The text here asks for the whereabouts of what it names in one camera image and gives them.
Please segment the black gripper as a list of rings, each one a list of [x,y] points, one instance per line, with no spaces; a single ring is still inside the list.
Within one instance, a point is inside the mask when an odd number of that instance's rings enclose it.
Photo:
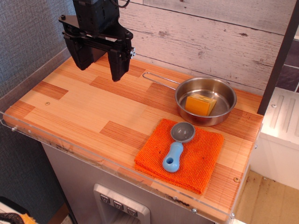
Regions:
[[[68,51],[81,70],[93,63],[93,49],[108,53],[112,80],[117,82],[128,72],[134,57],[133,34],[119,23],[120,5],[117,0],[74,0],[75,15],[61,15],[63,35]]]

